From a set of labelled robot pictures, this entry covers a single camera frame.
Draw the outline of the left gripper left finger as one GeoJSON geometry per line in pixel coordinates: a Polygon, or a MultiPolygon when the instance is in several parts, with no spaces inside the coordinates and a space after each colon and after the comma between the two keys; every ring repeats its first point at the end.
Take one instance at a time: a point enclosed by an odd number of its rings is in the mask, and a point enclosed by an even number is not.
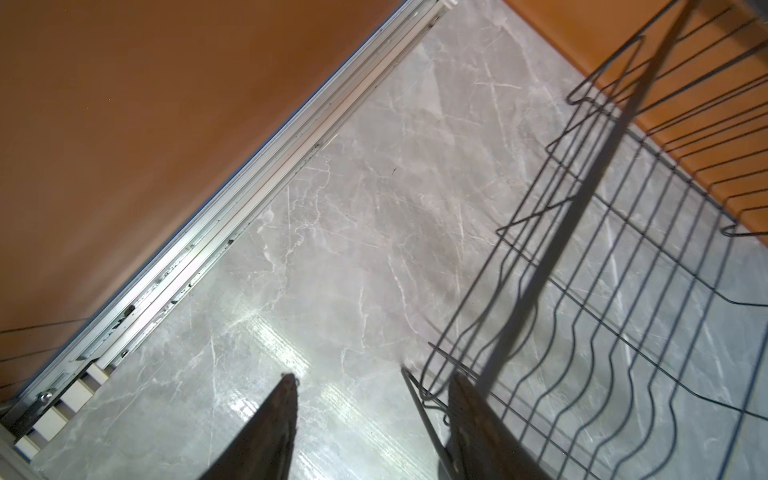
{"type": "Polygon", "coordinates": [[[298,418],[298,381],[283,374],[218,459],[201,479],[287,479],[298,418]]]}

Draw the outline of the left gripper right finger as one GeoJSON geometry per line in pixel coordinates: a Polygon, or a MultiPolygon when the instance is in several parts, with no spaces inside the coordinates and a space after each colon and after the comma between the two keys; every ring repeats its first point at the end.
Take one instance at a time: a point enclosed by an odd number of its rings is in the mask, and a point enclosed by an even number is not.
{"type": "Polygon", "coordinates": [[[549,477],[461,373],[449,382],[448,413],[449,451],[459,478],[549,477]]]}

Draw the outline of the black wire dish rack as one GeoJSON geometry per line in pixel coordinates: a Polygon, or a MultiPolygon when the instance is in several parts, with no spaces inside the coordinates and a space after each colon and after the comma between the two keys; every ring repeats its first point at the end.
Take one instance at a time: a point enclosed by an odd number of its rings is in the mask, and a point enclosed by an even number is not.
{"type": "Polygon", "coordinates": [[[419,374],[465,375],[547,479],[767,475],[767,5],[514,1],[583,75],[419,374]]]}

